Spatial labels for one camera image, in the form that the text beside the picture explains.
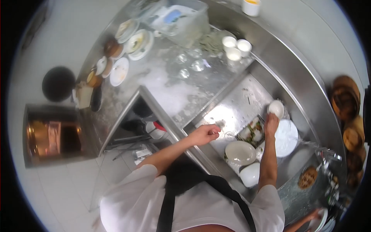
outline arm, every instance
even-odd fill
[[[270,113],[264,124],[265,147],[262,160],[260,162],[260,173],[258,190],[263,186],[271,184],[276,186],[277,181],[277,157],[276,157],[276,138],[275,133],[279,119],[275,114]]]
[[[219,137],[220,128],[215,124],[202,125],[179,142],[145,158],[138,168],[152,164],[157,168],[157,176],[161,175],[183,152],[192,146],[201,146]]]
[[[318,211],[320,209],[315,209],[314,211],[312,211],[310,214],[302,217],[300,220],[298,220],[297,222],[287,226],[283,231],[284,232],[295,232],[297,231],[300,227],[302,227],[306,222],[314,219],[314,218],[321,218],[321,216],[318,214]]]

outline soap suds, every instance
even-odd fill
[[[189,95],[202,95],[197,87],[187,85],[183,81],[172,86],[166,86],[168,81],[166,71],[160,68],[152,68],[146,77],[138,80],[139,84],[148,88],[170,117],[177,115],[190,103]]]

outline plastic container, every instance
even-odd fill
[[[198,0],[160,0],[142,21],[174,43],[190,48],[210,32],[208,5]]]

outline white cup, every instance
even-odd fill
[[[251,52],[251,43],[245,39],[237,40],[237,48],[241,51],[242,57],[248,57]]]
[[[226,52],[227,55],[227,63],[230,66],[236,66],[241,61],[241,51],[237,48],[229,48]]]
[[[228,52],[229,49],[236,47],[236,39],[232,36],[223,37],[221,42],[223,43],[223,49],[225,52]]]
[[[250,3],[246,0],[242,0],[242,11],[251,17],[256,17],[260,12],[260,0],[255,0],[256,3]]]

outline small bowl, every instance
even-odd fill
[[[283,107],[283,104],[280,100],[274,100],[269,104],[267,113],[273,113],[279,119],[282,119],[283,114],[285,113],[285,108]]]
[[[259,182],[260,163],[253,163],[245,167],[240,172],[243,185],[250,188]]]
[[[86,79],[87,84],[90,87],[97,88],[101,85],[103,78],[95,74],[95,71],[91,71]]]
[[[96,75],[101,75],[107,66],[107,57],[103,56],[96,63]]]
[[[245,166],[256,160],[256,150],[247,142],[234,141],[226,146],[226,156],[230,161]]]

